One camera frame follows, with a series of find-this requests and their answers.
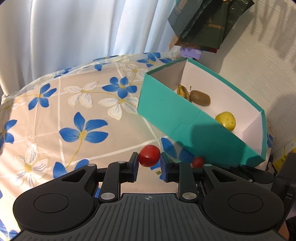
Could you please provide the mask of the red cherry tomato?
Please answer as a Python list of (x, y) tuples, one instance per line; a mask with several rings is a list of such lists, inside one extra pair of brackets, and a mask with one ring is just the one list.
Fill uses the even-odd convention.
[(205, 161), (202, 157), (195, 157), (192, 161), (193, 168), (202, 168)]
[(138, 154), (138, 161), (144, 167), (154, 166), (160, 159), (161, 152), (155, 145), (144, 146)]

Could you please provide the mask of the brown kiwi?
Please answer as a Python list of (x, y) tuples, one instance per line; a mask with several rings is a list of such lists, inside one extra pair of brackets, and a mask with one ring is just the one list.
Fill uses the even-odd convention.
[(190, 100), (200, 106), (209, 106), (211, 104), (210, 96), (198, 90), (192, 90), (190, 92)]

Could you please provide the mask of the floral tablecloth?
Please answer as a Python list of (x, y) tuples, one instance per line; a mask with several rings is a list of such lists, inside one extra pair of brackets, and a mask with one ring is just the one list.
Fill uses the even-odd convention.
[[(110, 58), (36, 80), (1, 105), (1, 240), (282, 240), (278, 196), (196, 157), (138, 114), (145, 74), (179, 58)], [(190, 164), (179, 200), (160, 159), (139, 163), (118, 201), (99, 201), (109, 164), (155, 145)]]

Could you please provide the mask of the teal cardboard box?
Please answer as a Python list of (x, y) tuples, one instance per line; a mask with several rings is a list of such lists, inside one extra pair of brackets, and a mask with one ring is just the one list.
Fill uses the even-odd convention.
[[(209, 106), (189, 102), (177, 94), (210, 96)], [(231, 112), (236, 127), (231, 132), (215, 120)], [(148, 71), (140, 92), (138, 114), (196, 157), (218, 166), (256, 167), (266, 158), (267, 129), (264, 110), (218, 73), (192, 59), (182, 58)]]

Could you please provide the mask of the spotted banana in box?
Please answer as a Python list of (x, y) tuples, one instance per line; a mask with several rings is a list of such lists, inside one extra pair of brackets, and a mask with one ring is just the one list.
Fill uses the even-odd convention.
[(189, 94), (188, 90), (183, 85), (180, 85), (180, 84), (178, 85), (177, 94), (179, 96), (183, 97), (184, 99), (186, 99), (187, 101), (191, 102), (190, 94)]

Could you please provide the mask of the purple box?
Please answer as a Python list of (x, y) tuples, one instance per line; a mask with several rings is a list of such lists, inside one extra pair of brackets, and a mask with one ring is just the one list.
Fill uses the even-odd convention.
[(193, 49), (193, 48), (188, 48), (188, 47), (181, 47), (181, 56), (184, 58), (190, 58), (190, 59), (200, 59), (202, 51)]

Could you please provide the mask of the dark hanging clothes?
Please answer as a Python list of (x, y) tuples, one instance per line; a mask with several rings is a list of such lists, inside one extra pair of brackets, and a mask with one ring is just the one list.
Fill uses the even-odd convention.
[(178, 1), (168, 17), (169, 44), (216, 53), (240, 16), (254, 1)]

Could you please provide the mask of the white curtain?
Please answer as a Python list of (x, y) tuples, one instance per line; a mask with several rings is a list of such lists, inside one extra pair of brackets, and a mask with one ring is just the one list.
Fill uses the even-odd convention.
[(175, 1), (1, 1), (1, 92), (101, 57), (165, 52)]

